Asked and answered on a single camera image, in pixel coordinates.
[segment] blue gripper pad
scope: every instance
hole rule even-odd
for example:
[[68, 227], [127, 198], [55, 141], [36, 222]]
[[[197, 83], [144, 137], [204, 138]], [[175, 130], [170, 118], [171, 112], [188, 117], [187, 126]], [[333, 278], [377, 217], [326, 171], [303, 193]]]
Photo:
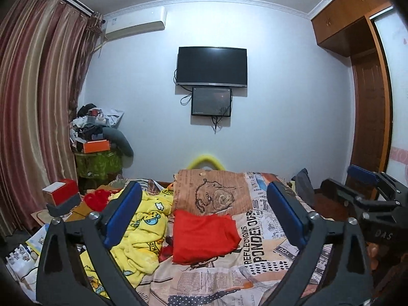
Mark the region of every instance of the blue gripper pad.
[[129, 223], [134, 216], [137, 208], [142, 200], [142, 187], [139, 183], [130, 182], [128, 186], [123, 190], [119, 198], [109, 202], [113, 204], [112, 207], [107, 208], [102, 212], [108, 221], [105, 222], [103, 241], [104, 246], [109, 250], [113, 246], [118, 245], [123, 238], [123, 235], [129, 226]]
[[378, 177], [374, 172], [363, 169], [354, 164], [352, 164], [348, 168], [347, 173], [351, 177], [355, 178], [356, 180], [364, 184], [373, 185], [373, 186], [376, 186], [378, 184]]
[[283, 192], [283, 185], [272, 182], [268, 185], [266, 197], [289, 243], [302, 250], [307, 244], [307, 212], [293, 195], [287, 196]]

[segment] yellow cartoon blanket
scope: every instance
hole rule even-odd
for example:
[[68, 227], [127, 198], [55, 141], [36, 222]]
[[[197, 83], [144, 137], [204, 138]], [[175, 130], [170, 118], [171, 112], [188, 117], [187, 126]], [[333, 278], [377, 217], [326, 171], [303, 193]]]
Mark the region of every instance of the yellow cartoon blanket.
[[[111, 196], [116, 199], [122, 191]], [[134, 288], [143, 276], [152, 274], [159, 266], [158, 254], [166, 233], [167, 216], [173, 204], [173, 191], [164, 189], [158, 195], [143, 191], [142, 201], [136, 210], [121, 242], [111, 253]], [[93, 268], [87, 252], [81, 254], [81, 261], [94, 291], [108, 297]]]

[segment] air conditioner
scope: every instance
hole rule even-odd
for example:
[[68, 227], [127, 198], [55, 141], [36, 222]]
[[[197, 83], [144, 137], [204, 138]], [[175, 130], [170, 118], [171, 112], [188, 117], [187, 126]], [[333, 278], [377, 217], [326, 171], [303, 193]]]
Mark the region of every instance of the air conditioner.
[[110, 19], [105, 36], [115, 40], [134, 34], [160, 31], [166, 27], [167, 11], [163, 6], [128, 12]]

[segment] red box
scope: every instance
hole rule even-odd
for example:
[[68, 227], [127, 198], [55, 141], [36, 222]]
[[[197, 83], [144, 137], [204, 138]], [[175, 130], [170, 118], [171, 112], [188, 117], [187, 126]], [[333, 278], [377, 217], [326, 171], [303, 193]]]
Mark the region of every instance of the red box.
[[44, 192], [45, 201], [55, 206], [58, 206], [79, 192], [76, 182], [67, 178], [52, 183], [42, 190]]

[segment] metal screw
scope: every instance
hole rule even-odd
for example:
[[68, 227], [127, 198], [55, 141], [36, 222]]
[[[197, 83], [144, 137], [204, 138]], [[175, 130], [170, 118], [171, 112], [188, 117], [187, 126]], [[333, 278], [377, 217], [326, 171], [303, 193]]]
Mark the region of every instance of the metal screw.
[[316, 212], [310, 212], [310, 213], [308, 214], [308, 216], [309, 216], [309, 218], [311, 218], [312, 220], [317, 220], [317, 219], [320, 217], [320, 215], [317, 214]]
[[88, 215], [88, 217], [89, 217], [91, 220], [96, 220], [96, 219], [99, 218], [99, 216], [100, 216], [99, 212], [91, 212], [91, 213], [89, 213], [89, 215]]
[[357, 220], [355, 218], [348, 218], [347, 222], [354, 225], [354, 226], [357, 224]]
[[51, 223], [54, 224], [54, 225], [57, 225], [57, 224], [60, 223], [61, 221], [62, 221], [62, 219], [61, 219], [60, 217], [57, 217], [57, 218], [53, 218], [53, 219], [51, 220]]

